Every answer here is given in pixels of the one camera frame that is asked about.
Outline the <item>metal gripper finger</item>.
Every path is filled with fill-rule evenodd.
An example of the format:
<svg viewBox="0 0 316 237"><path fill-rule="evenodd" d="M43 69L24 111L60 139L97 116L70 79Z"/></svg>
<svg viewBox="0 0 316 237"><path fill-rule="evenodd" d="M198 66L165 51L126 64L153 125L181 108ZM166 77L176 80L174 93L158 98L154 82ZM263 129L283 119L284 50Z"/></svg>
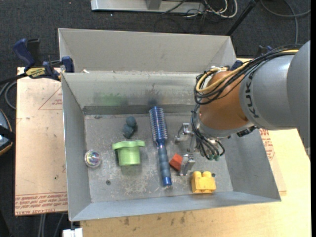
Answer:
<svg viewBox="0 0 316 237"><path fill-rule="evenodd" d="M175 142L185 142L191 139L193 136L194 132L191 129L191 125L189 123L182 123L177 135L175 135Z"/></svg>
<svg viewBox="0 0 316 237"><path fill-rule="evenodd" d="M193 154L186 154L182 157L182 162L180 165L179 175L180 176L187 176L189 171L192 169L193 165L195 164L195 157Z"/></svg>

